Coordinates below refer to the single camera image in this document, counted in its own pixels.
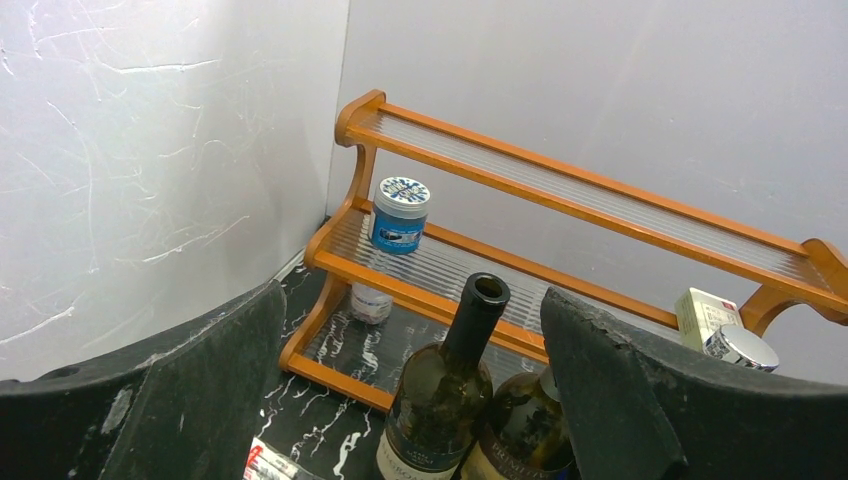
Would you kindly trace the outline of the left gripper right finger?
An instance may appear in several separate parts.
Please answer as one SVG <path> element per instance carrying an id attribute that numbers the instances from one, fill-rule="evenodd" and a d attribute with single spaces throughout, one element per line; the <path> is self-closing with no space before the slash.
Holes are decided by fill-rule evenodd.
<path id="1" fill-rule="evenodd" d="M 711 358 L 564 289 L 540 306 L 585 479 L 843 479 L 844 386 Z"/>

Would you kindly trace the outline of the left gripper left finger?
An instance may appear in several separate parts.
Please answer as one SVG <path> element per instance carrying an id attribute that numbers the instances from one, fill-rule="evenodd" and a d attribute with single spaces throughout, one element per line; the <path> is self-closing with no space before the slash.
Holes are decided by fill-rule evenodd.
<path id="1" fill-rule="evenodd" d="M 269 281 L 176 327 L 1 384 L 5 479 L 238 479 L 281 351 Z"/>

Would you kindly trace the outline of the green wine bottle silver cap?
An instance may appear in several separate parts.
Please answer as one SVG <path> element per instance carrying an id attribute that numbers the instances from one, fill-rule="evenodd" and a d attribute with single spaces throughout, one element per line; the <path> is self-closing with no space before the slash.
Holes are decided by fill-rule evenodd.
<path id="1" fill-rule="evenodd" d="M 550 367 L 495 392 L 458 479 L 577 479 L 579 470 Z"/>

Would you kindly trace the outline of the blue clear glass bottle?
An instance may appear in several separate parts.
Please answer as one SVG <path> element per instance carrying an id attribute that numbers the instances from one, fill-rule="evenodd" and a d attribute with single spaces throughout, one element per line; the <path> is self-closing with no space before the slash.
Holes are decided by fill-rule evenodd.
<path id="1" fill-rule="evenodd" d="M 762 338 L 738 325 L 722 325 L 703 345 L 703 352 L 713 358 L 746 368 L 772 372 L 779 367 L 779 357 Z"/>

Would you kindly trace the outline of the green wine bottle black neck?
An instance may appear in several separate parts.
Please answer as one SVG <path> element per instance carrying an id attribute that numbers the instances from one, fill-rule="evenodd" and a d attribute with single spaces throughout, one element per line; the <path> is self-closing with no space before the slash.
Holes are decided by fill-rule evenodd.
<path id="1" fill-rule="evenodd" d="M 498 276 L 470 275 L 445 338 L 405 362 L 375 454 L 375 479 L 451 479 L 493 396 L 482 355 L 511 298 Z"/>

